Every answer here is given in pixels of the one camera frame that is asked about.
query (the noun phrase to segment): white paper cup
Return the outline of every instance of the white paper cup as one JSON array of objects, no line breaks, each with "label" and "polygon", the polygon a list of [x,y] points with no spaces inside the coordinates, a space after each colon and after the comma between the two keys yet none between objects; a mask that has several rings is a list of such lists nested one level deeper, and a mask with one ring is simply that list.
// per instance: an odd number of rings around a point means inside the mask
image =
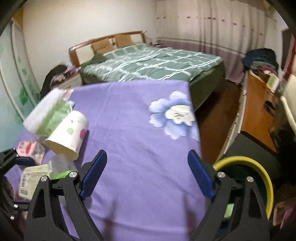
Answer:
[{"label": "white paper cup", "polygon": [[73,110],[45,140],[46,145],[56,154],[65,154],[70,160],[76,160],[89,127],[86,117]]}]

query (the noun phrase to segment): yellow rim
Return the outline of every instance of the yellow rim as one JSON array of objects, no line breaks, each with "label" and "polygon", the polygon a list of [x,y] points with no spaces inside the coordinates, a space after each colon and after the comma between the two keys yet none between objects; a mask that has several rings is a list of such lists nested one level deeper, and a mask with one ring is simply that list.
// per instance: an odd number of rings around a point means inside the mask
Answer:
[{"label": "yellow rim", "polygon": [[213,165],[213,167],[216,171],[218,171],[230,164],[246,165],[253,168],[255,171],[257,171],[260,174],[266,187],[266,192],[267,192],[266,215],[267,215],[267,218],[269,219],[272,212],[272,206],[274,203],[274,190],[272,188],[272,183],[266,170],[258,162],[245,156],[227,157],[221,161],[216,162]]}]

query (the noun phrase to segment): headboard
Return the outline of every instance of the headboard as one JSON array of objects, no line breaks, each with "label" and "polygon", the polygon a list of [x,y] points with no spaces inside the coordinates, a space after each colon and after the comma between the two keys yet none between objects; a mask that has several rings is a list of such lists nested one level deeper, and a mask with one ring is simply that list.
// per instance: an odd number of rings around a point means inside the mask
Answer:
[{"label": "headboard", "polygon": [[[126,33],[118,33],[118,34],[128,34],[131,36],[131,39],[134,42],[143,42],[146,43],[145,35],[142,31],[134,31],[134,32],[126,32]],[[77,44],[69,48],[69,56],[72,64],[76,67],[79,67],[82,63],[91,60],[94,56],[94,52],[91,48],[91,45],[99,40],[110,39],[113,43],[115,36],[117,34],[107,35],[104,37],[100,37],[97,39],[91,39],[81,44]]]}]

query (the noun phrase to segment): metal bolt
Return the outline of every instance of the metal bolt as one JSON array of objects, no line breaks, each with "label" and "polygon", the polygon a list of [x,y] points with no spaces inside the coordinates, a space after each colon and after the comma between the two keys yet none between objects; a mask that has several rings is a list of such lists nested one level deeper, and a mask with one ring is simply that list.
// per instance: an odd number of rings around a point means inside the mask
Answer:
[{"label": "metal bolt", "polygon": [[77,172],[70,172],[69,176],[70,177],[76,177],[77,176]]},{"label": "metal bolt", "polygon": [[252,177],[247,177],[247,181],[252,183],[252,182],[254,182],[254,178],[252,178]]},{"label": "metal bolt", "polygon": [[40,178],[40,180],[41,180],[42,182],[45,182],[45,181],[47,180],[47,176],[42,176],[42,177]]},{"label": "metal bolt", "polygon": [[224,178],[226,176],[225,173],[223,173],[223,172],[218,172],[217,175],[220,178]]}]

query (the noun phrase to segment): brown pillow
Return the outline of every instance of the brown pillow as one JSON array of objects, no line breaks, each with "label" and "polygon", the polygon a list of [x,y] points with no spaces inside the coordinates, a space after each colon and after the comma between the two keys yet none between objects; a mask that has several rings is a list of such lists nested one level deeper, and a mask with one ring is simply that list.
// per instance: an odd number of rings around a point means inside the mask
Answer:
[{"label": "brown pillow", "polygon": [[135,43],[131,40],[129,34],[118,34],[115,35],[115,40],[118,48],[134,45]]},{"label": "brown pillow", "polygon": [[114,50],[108,38],[93,43],[91,47],[95,53],[107,53]]}]

